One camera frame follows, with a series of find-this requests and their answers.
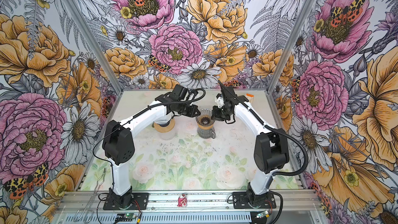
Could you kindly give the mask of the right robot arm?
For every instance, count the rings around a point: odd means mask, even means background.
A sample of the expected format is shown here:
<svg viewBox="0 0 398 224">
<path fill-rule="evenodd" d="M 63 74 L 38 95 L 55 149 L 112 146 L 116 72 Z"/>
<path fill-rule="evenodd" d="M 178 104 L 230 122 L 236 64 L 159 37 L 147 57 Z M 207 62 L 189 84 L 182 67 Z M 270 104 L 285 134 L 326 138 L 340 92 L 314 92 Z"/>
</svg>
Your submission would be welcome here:
<svg viewBox="0 0 398 224">
<path fill-rule="evenodd" d="M 233 87 L 227 87 L 222 82 L 219 85 L 221 92 L 216 96 L 217 105 L 212 108 L 212 120 L 232 124 L 238 118 L 256 138 L 254 161 L 258 169 L 248 183 L 246 195 L 237 202 L 241 204 L 240 208 L 275 207 L 270 186 L 277 172 L 289 162 L 286 133 L 282 129 L 274 131 L 249 100 L 243 95 L 238 96 Z"/>
</svg>

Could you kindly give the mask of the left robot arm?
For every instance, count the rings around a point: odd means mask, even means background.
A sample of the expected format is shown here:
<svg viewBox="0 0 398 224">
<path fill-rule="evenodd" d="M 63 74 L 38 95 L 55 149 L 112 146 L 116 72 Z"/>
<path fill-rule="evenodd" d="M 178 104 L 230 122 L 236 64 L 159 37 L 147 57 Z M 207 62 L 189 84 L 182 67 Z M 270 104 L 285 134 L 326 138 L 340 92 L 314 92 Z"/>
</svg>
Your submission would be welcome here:
<svg viewBox="0 0 398 224">
<path fill-rule="evenodd" d="M 201 100 L 194 90 L 187 96 L 168 92 L 155 98 L 146 108 L 137 114 L 122 120 L 110 121 L 106 126 L 102 149 L 112 169 L 112 186 L 107 201 L 120 209 L 127 209 L 133 204 L 133 192 L 129 179 L 129 160 L 135 153 L 134 138 L 152 123 L 164 124 L 171 121 L 170 113 L 177 112 L 186 117 L 196 117 L 200 111 L 194 102 Z"/>
</svg>

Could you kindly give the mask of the white paper coffee filter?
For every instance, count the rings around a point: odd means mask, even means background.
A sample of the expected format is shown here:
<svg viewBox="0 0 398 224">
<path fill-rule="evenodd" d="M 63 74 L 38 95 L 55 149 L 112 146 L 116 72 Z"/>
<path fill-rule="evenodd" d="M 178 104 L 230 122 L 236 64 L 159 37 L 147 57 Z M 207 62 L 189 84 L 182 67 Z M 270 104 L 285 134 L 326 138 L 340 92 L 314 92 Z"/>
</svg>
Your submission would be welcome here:
<svg viewBox="0 0 398 224">
<path fill-rule="evenodd" d="M 170 116 L 163 116 L 159 119 L 157 119 L 154 123 L 161 126 L 161 127 L 166 127 L 170 124 L 172 117 Z"/>
</svg>

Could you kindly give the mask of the orange coffee filter pack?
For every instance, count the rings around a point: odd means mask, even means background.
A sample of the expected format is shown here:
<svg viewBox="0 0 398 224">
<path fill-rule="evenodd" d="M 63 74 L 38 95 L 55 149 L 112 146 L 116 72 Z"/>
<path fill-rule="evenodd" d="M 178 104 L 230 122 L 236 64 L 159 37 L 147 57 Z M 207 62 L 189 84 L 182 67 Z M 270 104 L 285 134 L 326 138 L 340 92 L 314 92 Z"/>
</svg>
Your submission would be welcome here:
<svg viewBox="0 0 398 224">
<path fill-rule="evenodd" d="M 254 99 L 254 95 L 249 94 L 249 93 L 246 93 L 245 97 L 246 97 L 249 101 L 251 101 L 251 100 Z"/>
</svg>

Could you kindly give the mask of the wooden dripper ring stand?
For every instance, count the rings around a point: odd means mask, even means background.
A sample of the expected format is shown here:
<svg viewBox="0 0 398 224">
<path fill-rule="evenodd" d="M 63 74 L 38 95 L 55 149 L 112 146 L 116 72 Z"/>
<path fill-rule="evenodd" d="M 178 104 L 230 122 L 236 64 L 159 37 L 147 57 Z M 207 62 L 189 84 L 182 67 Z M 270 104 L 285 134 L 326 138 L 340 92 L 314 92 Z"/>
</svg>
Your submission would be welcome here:
<svg viewBox="0 0 398 224">
<path fill-rule="evenodd" d="M 172 119 L 165 124 L 158 124 L 158 123 L 154 122 L 153 125 L 154 125 L 155 130 L 158 131 L 159 133 L 168 133 L 174 129 L 175 120 Z"/>
</svg>

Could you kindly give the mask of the grey ribbed glass dripper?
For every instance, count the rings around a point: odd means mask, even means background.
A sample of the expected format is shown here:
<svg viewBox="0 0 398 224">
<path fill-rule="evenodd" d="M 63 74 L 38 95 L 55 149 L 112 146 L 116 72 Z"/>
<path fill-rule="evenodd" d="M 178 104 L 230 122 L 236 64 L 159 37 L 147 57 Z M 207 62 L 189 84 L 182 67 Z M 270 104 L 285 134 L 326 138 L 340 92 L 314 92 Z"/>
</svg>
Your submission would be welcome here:
<svg viewBox="0 0 398 224">
<path fill-rule="evenodd" d="M 214 126 L 215 120 L 212 119 L 212 110 L 203 108 L 200 110 L 201 115 L 196 117 L 198 126 L 201 129 L 210 129 Z"/>
</svg>

